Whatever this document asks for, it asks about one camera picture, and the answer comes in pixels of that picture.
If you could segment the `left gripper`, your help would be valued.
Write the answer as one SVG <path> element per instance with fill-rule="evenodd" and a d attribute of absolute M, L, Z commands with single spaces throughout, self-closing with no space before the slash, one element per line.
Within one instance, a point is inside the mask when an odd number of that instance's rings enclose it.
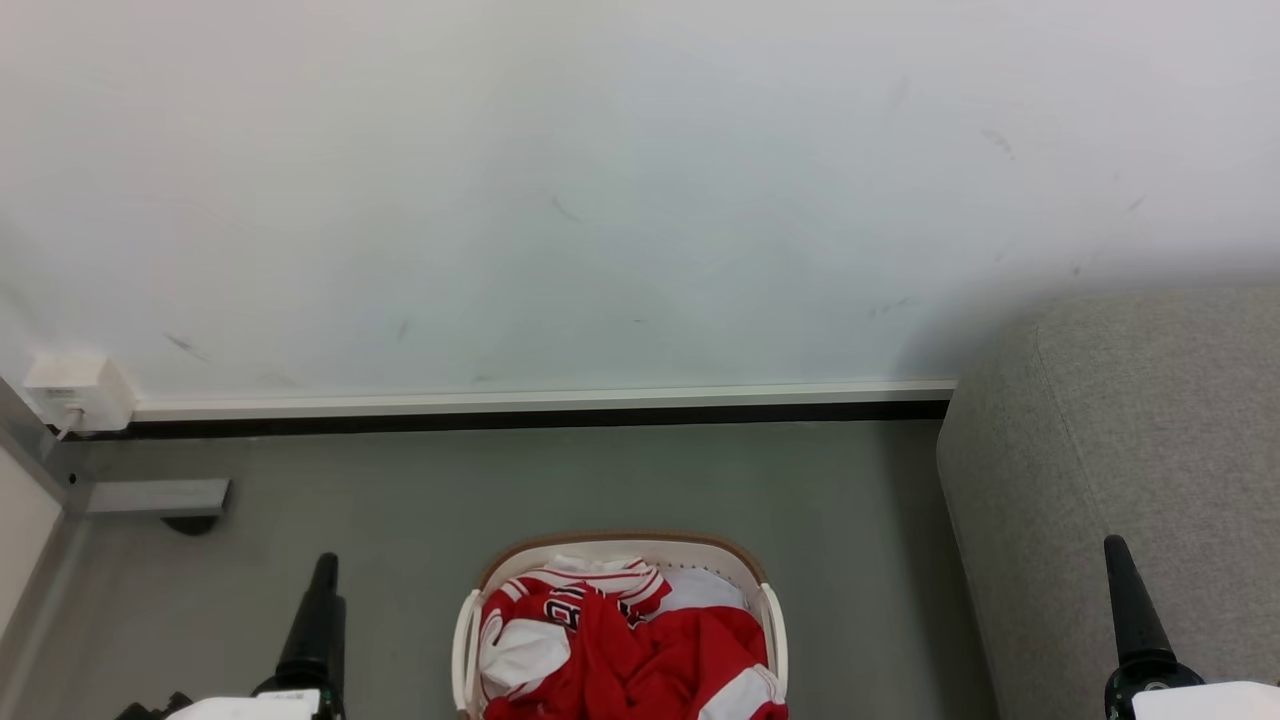
<path fill-rule="evenodd" d="M 338 578 L 338 556 L 321 553 L 275 678 L 248 696 L 182 701 L 165 711 L 165 719 L 346 719 L 346 600 Z"/>

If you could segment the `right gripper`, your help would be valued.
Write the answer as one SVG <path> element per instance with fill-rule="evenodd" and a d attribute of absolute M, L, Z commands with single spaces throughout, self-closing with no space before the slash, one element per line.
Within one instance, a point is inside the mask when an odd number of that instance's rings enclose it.
<path fill-rule="evenodd" d="M 1279 688 L 1207 683 L 1178 662 L 1121 536 L 1103 541 L 1119 667 L 1105 683 L 1107 719 L 1277 719 Z"/>

